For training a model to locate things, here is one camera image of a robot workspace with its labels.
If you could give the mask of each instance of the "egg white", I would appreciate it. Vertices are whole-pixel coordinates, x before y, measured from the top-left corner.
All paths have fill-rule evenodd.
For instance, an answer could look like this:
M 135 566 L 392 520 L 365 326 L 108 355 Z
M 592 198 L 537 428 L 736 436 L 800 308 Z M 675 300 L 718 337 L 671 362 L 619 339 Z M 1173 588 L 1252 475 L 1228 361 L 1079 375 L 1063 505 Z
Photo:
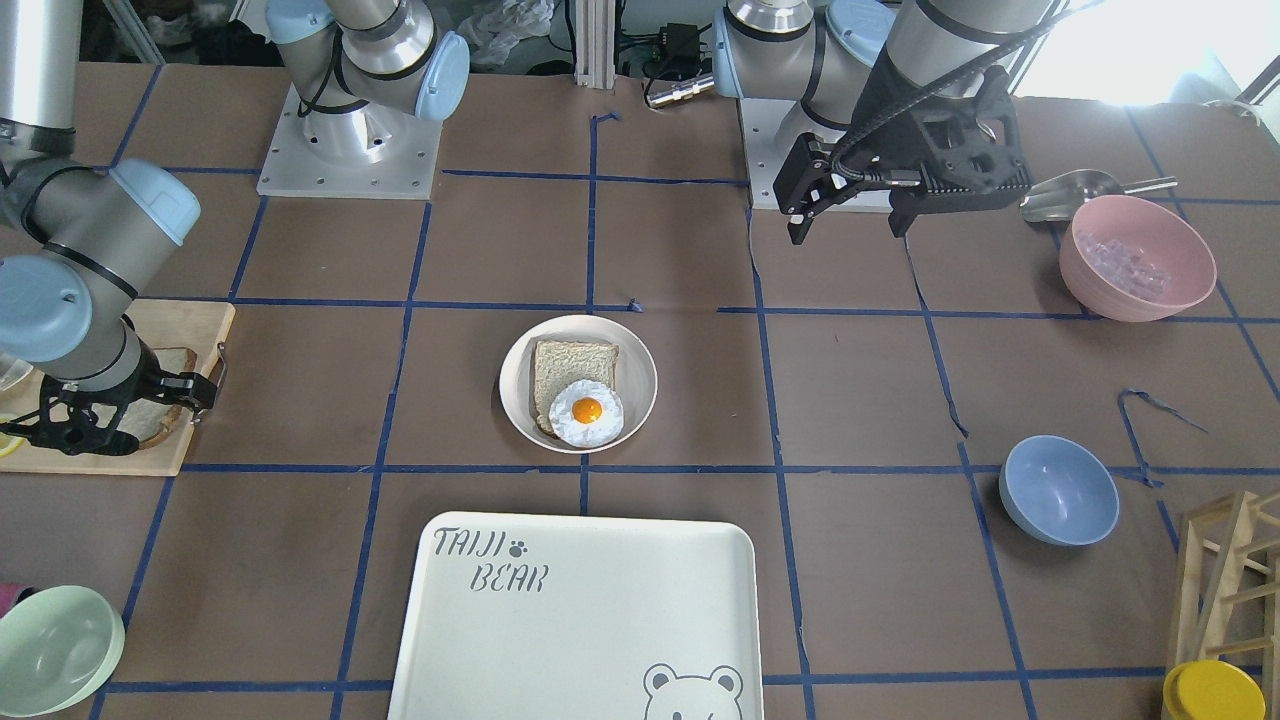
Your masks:
M 600 418 L 594 423 L 579 423 L 573 418 L 573 404 L 590 397 L 600 404 Z M 547 416 L 552 429 L 573 447 L 599 447 L 622 433 L 622 400 L 609 386 L 595 380 L 570 383 L 552 401 Z

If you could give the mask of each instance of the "ice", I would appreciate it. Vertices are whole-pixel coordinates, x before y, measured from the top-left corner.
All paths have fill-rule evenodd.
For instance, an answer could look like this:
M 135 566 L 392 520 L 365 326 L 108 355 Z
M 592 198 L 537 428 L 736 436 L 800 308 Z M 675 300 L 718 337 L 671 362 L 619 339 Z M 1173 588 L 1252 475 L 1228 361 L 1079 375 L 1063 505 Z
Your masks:
M 1153 301 L 1165 293 L 1169 273 L 1143 261 L 1142 249 L 1134 250 L 1116 238 L 1098 240 L 1084 234 L 1076 241 L 1091 268 L 1121 291 Z

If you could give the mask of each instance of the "metal mounting plate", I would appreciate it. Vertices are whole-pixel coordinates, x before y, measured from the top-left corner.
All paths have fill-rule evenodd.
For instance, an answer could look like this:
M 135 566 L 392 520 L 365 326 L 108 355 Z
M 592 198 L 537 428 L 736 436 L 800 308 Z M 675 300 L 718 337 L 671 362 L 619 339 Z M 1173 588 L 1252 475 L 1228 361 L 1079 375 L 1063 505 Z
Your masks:
M 367 197 L 430 200 L 440 123 L 415 120 L 396 138 L 384 160 L 372 165 L 340 167 L 311 151 L 297 117 L 298 94 L 289 87 L 271 147 L 257 181 L 259 195 L 276 197 Z
M 746 169 L 751 176 L 751 206 L 762 210 L 777 210 L 778 200 L 773 196 L 773 178 L 786 149 L 774 143 L 782 119 L 795 105 L 792 100 L 762 100 L 744 97 L 739 101 L 742 123 L 742 149 L 746 155 Z M 888 213 L 888 191 L 863 192 L 842 205 L 828 208 L 828 213 Z

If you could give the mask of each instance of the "blue joint cap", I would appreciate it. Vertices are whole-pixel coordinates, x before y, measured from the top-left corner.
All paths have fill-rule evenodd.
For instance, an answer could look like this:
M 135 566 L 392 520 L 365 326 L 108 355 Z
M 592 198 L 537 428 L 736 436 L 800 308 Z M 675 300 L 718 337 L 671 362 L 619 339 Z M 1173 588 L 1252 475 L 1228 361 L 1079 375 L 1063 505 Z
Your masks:
M 717 12 L 712 18 L 712 77 L 716 78 L 716 92 L 724 97 L 741 97 L 742 86 L 737 82 L 737 69 L 733 67 L 733 46 L 728 40 L 728 26 L 724 13 Z
M 467 41 L 451 29 L 435 44 L 435 53 L 426 63 L 413 117 L 443 123 L 458 109 L 470 73 L 471 50 L 467 49 Z
M 324 0 L 269 0 L 266 28 L 276 45 L 306 40 L 333 24 L 333 12 Z
M 893 10 L 876 0 L 833 0 L 827 6 L 831 35 L 867 67 L 876 64 L 893 27 Z
M 0 348 L 49 363 L 88 334 L 93 301 L 76 270 L 47 255 L 0 260 Z
M 108 173 L 156 225 L 182 247 L 200 218 L 200 201 L 178 178 L 143 160 L 124 160 Z

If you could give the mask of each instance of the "pink bowl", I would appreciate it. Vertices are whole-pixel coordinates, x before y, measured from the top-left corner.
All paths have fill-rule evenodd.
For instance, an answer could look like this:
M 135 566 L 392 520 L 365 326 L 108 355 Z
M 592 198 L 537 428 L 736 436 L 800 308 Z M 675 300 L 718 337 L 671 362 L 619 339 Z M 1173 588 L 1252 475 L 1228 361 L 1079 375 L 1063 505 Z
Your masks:
M 1148 279 L 1156 277 L 1143 291 L 1148 299 L 1134 295 L 1132 286 L 1120 287 L 1115 268 L 1103 277 L 1094 266 L 1102 263 L 1100 243 L 1140 256 L 1135 263 L 1146 268 Z M 1105 195 L 1076 210 L 1059 266 L 1076 300 L 1098 315 L 1126 323 L 1180 313 L 1208 297 L 1217 283 L 1217 263 L 1194 228 L 1160 205 L 1128 195 Z

